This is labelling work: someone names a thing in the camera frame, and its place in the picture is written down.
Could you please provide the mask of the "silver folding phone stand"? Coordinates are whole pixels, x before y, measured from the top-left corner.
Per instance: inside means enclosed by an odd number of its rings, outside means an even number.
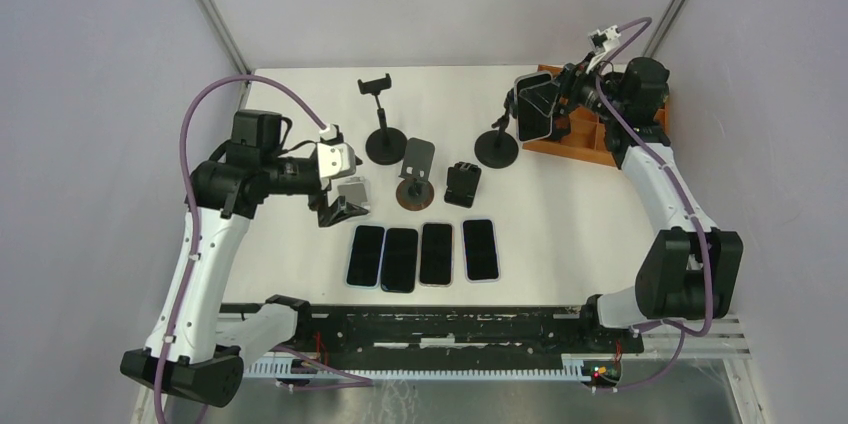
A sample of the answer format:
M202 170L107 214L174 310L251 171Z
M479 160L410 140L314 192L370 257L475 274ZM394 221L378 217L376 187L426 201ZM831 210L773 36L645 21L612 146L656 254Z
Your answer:
M353 176L346 178L336 186L337 193L340 197L344 197L348 204L352 204L369 211L370 205L370 184L364 177Z

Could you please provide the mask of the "light blue smartphone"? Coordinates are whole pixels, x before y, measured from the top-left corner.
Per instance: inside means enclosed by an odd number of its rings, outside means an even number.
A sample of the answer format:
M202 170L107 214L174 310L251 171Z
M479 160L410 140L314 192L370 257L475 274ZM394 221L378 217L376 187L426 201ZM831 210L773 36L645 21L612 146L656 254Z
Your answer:
M374 288L379 281L386 229L357 226L351 243L345 283L352 287Z

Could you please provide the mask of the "black round-base stand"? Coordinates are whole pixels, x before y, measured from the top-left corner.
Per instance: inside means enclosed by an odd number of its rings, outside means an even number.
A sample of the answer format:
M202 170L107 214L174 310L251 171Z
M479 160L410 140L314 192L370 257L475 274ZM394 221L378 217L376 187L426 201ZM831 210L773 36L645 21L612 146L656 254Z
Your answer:
M407 141L396 189L398 204L408 211L421 211L430 206L435 197L433 184L429 180L435 156L435 145L419 138Z

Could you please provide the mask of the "black phone stand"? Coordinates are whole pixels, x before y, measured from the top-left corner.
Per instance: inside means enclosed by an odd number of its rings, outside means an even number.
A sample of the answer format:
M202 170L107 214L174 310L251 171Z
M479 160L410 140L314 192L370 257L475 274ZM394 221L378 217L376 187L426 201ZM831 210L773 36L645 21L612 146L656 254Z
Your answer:
M475 157L486 167L503 169L512 165L518 157L518 142L507 133L514 104L515 93L510 90L504 99L503 114L491 125L490 131L482 133L475 141Z
M392 79L389 73L382 78L370 81L357 80L359 92L362 95L371 95L376 104L379 127L372 132L366 140L366 155L377 165L392 165L399 163L405 156L407 137L397 128L390 127L384 107L380 101L380 94L392 87Z

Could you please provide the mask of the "black smartphone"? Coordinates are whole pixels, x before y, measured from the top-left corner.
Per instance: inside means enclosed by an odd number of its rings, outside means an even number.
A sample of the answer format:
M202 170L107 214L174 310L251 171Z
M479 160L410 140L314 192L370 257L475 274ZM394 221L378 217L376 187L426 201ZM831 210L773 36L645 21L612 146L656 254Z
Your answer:
M411 228L390 228L385 234L380 287L385 292L411 293L415 288L419 233Z

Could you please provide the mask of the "black folding stand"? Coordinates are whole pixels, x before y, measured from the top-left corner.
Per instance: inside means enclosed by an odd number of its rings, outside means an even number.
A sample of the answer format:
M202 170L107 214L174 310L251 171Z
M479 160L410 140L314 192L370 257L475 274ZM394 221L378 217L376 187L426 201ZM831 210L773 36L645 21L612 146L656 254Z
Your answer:
M444 202L470 209L478 190L482 170L468 162L457 162L448 168Z

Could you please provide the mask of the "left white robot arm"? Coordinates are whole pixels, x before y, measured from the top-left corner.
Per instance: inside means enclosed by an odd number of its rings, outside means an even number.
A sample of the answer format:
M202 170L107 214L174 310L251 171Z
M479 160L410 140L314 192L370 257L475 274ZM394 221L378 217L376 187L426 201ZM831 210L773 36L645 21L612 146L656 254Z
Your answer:
M230 138L191 172L178 265L153 331L122 357L124 376L163 394L224 407L246 367L266 351L281 343L297 352L312 343L314 325L303 317L307 302L281 296L227 333L216 330L235 255L267 197L307 197L320 227L367 212L343 197L327 198L332 181L353 175L361 162L339 128L321 131L303 158L284 154L290 124L279 113L239 111Z

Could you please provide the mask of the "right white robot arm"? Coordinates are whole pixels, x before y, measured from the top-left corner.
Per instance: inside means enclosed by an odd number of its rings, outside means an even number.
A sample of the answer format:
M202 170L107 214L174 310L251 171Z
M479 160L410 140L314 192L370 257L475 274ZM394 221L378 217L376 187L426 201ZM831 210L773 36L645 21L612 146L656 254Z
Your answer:
M522 142L549 137L556 120L576 108L594 114L615 167L635 188L656 232L634 284L589 300L594 315L579 322L578 340L602 352L618 329L646 332L667 324L704 335L729 311L743 242L700 207L676 165L657 119L669 97L669 70L646 57L621 72L603 67L586 58L556 74L540 69L517 78L505 100Z

